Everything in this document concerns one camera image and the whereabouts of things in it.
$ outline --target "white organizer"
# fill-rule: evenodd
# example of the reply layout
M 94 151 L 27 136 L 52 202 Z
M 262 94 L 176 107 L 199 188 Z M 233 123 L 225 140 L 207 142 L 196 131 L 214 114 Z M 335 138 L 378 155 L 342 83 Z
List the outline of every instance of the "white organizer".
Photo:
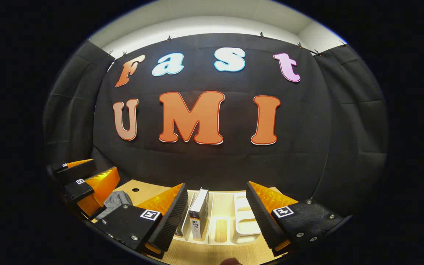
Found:
M 197 193 L 198 191 L 187 191 L 188 207 Z M 237 245 L 253 242 L 261 234 L 245 192 L 209 192 L 209 213 L 209 224 L 204 231 L 206 235 L 203 241 L 193 239 L 189 216 L 183 223 L 184 236 L 174 236 L 173 239 L 196 244 Z M 219 220 L 227 222 L 227 241 L 222 243 L 215 241 L 216 224 Z

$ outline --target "white letter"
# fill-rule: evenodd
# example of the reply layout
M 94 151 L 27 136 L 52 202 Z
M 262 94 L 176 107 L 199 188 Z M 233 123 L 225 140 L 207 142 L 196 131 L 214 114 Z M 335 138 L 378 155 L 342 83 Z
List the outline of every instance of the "white letter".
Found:
M 213 65 L 221 72 L 237 72 L 244 68 L 244 51 L 238 47 L 221 47 L 215 51 L 214 56 L 220 61 Z
M 184 68 L 181 64 L 184 55 L 179 52 L 165 55 L 158 60 L 159 65 L 152 70 L 152 75 L 159 77 L 164 74 L 178 74 Z

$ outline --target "white ceiling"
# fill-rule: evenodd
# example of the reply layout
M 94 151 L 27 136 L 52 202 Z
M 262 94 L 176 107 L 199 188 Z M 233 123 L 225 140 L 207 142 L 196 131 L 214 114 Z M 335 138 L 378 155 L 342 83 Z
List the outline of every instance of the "white ceiling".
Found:
M 126 13 L 98 32 L 90 41 L 98 47 L 144 27 L 200 15 L 245 18 L 281 28 L 298 35 L 313 20 L 271 0 L 158 0 Z

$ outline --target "book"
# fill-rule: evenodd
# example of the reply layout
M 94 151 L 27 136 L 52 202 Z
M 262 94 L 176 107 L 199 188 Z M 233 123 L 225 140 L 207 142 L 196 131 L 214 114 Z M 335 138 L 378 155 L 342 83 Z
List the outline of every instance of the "book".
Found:
M 209 215 L 209 190 L 200 189 L 189 209 L 192 236 L 201 239 Z

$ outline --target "pink letter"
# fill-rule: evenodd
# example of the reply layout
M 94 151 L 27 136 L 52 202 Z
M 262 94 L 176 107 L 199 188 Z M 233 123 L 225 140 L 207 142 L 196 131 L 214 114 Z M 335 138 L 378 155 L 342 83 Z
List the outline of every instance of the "pink letter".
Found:
M 124 140 L 132 141 L 137 136 L 138 99 L 129 99 L 126 105 L 128 107 L 128 120 L 130 121 L 130 128 L 128 131 L 123 127 L 122 122 L 123 102 L 116 102 L 112 106 L 114 109 L 114 121 L 116 122 L 117 134 Z
M 300 75 L 294 74 L 292 66 L 297 66 L 296 61 L 289 58 L 287 53 L 278 53 L 273 55 L 274 59 L 279 60 L 279 66 L 281 67 L 282 75 L 291 82 L 299 82 Z

